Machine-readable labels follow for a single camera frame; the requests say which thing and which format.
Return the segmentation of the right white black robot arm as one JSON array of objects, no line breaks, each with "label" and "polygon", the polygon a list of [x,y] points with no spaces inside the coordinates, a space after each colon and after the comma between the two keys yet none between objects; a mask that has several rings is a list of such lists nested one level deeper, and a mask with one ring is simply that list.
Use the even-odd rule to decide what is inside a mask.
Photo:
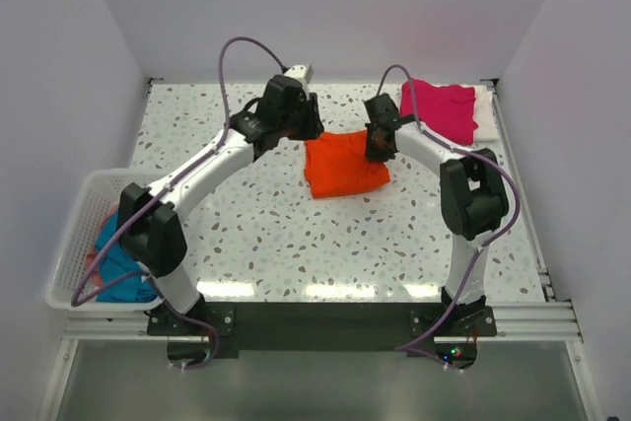
[{"label": "right white black robot arm", "polygon": [[381,94],[365,101],[368,115],[365,156],[386,162],[402,154],[439,180],[440,210],[452,233],[448,280],[441,290],[442,329],[463,334],[486,306],[484,272],[490,240],[509,212],[509,199],[489,149],[473,152],[437,134],[415,116],[401,115]]}]

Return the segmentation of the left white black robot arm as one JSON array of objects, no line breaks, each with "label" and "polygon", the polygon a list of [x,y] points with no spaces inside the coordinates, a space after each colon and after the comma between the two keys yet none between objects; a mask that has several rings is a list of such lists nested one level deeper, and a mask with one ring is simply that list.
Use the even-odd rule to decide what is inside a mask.
[{"label": "left white black robot arm", "polygon": [[230,117],[228,129],[178,169],[146,186],[127,185],[118,205],[120,246],[144,269],[161,299],[172,306],[169,321],[182,334],[204,322],[203,299],[183,266],[183,223],[228,177],[253,164],[282,139],[308,141],[323,125],[313,71],[296,65],[270,79],[261,97]]}]

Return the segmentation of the orange t-shirt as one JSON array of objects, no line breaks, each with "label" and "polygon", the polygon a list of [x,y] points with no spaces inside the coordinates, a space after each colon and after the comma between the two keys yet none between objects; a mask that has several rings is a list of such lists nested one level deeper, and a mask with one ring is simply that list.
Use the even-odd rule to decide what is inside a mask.
[{"label": "orange t-shirt", "polygon": [[312,198],[337,198],[375,191],[390,182],[384,163],[365,157],[367,131],[324,132],[306,142],[304,175]]}]

